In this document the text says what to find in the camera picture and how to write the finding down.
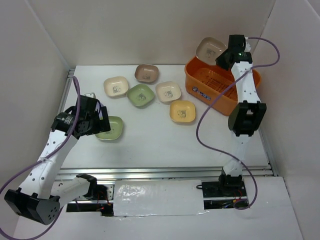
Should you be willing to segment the purple square plate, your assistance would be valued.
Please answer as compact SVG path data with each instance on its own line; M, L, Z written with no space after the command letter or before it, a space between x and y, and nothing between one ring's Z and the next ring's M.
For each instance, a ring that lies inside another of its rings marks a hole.
M98 100L96 104L96 111L100 120L105 119L108 116L107 108Z

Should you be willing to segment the brown square plate front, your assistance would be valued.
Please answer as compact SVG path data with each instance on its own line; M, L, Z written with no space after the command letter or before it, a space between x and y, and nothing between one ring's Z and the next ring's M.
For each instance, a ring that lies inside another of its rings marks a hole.
M204 38L195 51L195 56L203 63L214 66L216 59L227 49L227 46L213 37Z

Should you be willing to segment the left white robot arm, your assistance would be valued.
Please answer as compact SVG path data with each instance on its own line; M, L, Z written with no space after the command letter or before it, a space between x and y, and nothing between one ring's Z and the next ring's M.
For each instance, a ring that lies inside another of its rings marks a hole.
M9 189L4 200L19 216L49 225L58 211L76 198L96 199L107 187L89 174L80 173L61 186L54 181L67 155L82 136L110 131L107 108L96 98L82 95L80 103L59 113L38 161L18 189Z

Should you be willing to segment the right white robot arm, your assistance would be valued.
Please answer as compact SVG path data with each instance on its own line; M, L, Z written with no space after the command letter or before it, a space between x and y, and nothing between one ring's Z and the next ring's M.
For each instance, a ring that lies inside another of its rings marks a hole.
M243 182L243 163L250 138L259 128L267 105L262 103L256 90L252 55L244 35L229 36L227 49L216 59L216 64L230 70L236 82L237 105L228 116L228 128L235 143L231 160L223 166L217 184L223 196L238 190Z

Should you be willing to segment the green square plate front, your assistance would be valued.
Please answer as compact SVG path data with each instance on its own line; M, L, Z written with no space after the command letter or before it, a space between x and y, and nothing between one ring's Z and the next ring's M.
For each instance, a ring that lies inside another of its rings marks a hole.
M110 116L110 131L101 132L96 134L95 136L102 141L114 141L117 140L123 132L124 121L118 116Z

